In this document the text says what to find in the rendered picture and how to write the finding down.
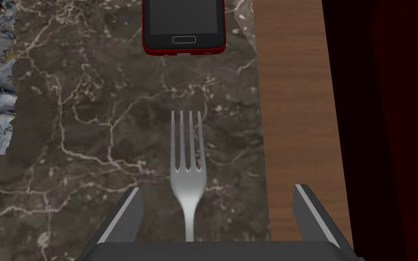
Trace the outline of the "silver fork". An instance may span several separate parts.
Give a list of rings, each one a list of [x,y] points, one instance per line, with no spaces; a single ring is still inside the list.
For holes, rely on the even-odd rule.
[[[198,139],[200,167],[196,164],[196,150],[194,147],[192,112],[189,112],[189,144],[190,167],[186,167],[185,161],[185,133],[184,114],[180,112],[180,166],[176,168],[175,161],[175,112],[171,112],[170,124],[170,182],[174,196],[182,207],[185,219],[185,240],[194,241],[194,217],[207,183],[207,169],[204,151],[203,126],[200,111],[198,112]]]

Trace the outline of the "black and red smartphone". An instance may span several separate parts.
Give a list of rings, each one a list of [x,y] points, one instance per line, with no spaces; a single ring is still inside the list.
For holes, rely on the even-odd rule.
[[[142,45],[152,56],[221,54],[225,0],[141,0]]]

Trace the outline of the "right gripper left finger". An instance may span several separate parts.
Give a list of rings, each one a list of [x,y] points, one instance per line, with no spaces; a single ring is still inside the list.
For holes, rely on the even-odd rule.
[[[139,188],[128,190],[125,201],[98,240],[104,242],[134,242],[144,214],[142,193]]]

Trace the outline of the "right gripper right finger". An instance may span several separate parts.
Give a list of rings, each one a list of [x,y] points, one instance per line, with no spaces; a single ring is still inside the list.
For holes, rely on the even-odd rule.
[[[293,215],[304,241],[327,241],[340,248],[328,215],[316,195],[306,184],[295,184],[292,200]]]

